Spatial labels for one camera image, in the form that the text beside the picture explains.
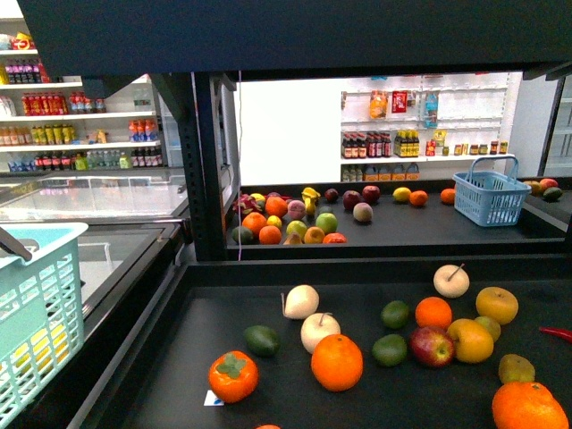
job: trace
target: dragon fruit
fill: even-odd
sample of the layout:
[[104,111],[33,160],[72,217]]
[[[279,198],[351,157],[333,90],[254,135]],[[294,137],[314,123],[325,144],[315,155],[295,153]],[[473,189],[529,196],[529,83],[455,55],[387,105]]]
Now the dragon fruit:
[[257,201],[248,194],[241,194],[240,198],[232,203],[232,210],[235,213],[240,210],[240,215],[248,215],[253,211],[262,213],[262,208],[257,204]]

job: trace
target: white pear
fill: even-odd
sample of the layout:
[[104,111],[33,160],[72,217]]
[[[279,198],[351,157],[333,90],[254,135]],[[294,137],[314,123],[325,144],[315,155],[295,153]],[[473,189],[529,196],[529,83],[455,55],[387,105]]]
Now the white pear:
[[300,284],[288,292],[286,302],[282,294],[282,313],[289,319],[305,319],[315,313],[319,302],[318,292],[312,286]]
[[312,355],[314,354],[315,346],[318,345],[322,338],[340,332],[340,324],[332,317],[332,314],[314,313],[309,315],[302,324],[300,337],[302,344],[304,344],[304,349]]
[[458,298],[468,290],[468,274],[463,265],[444,265],[433,276],[435,289],[445,298]]

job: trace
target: basket handle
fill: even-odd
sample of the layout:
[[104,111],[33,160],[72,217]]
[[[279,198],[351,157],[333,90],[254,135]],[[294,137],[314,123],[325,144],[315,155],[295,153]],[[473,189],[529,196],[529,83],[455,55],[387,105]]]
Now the basket handle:
[[0,248],[7,253],[22,257],[24,261],[32,260],[32,254],[15,239],[7,230],[0,227]]
[[504,156],[495,156],[494,158],[485,158],[485,157],[480,157],[480,158],[476,158],[475,161],[473,161],[473,163],[471,164],[471,168],[468,169],[468,175],[467,175],[467,181],[470,183],[471,180],[473,179],[473,169],[475,168],[475,165],[479,162],[479,161],[483,161],[484,159],[487,160],[493,160],[493,161],[497,161],[499,159],[512,159],[513,160],[513,164],[512,164],[512,168],[509,171],[509,174],[507,174],[507,177],[512,180],[512,181],[517,181],[517,174],[518,174],[518,160],[515,156],[513,155],[504,155]]

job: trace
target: fruit stem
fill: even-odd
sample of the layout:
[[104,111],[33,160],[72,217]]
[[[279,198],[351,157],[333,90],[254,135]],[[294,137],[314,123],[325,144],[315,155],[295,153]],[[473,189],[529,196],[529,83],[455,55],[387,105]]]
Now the fruit stem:
[[319,326],[322,326],[322,322],[324,321],[325,315],[332,315],[332,313],[322,313],[322,317],[320,317],[320,322],[318,322]]
[[464,267],[464,266],[465,266],[464,263],[461,264],[460,266],[458,266],[457,269],[456,269],[455,271],[453,271],[453,274],[451,274],[449,277],[447,277],[447,282],[450,282],[450,279],[453,278],[453,275],[455,275],[455,274],[458,272],[458,270],[460,270],[460,269],[461,269],[462,267]]

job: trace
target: blue plastic basket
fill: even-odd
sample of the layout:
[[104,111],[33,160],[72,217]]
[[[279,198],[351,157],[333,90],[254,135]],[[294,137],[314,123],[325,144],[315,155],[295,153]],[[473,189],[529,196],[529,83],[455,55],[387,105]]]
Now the blue plastic basket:
[[514,156],[496,156],[494,159],[512,159],[509,175],[499,172],[475,172],[477,158],[468,172],[453,175],[457,183],[455,208],[479,226],[510,226],[518,222],[530,186],[517,181],[518,160]]
[[0,258],[0,428],[83,345],[78,236],[85,223],[0,225],[39,249],[29,262]]

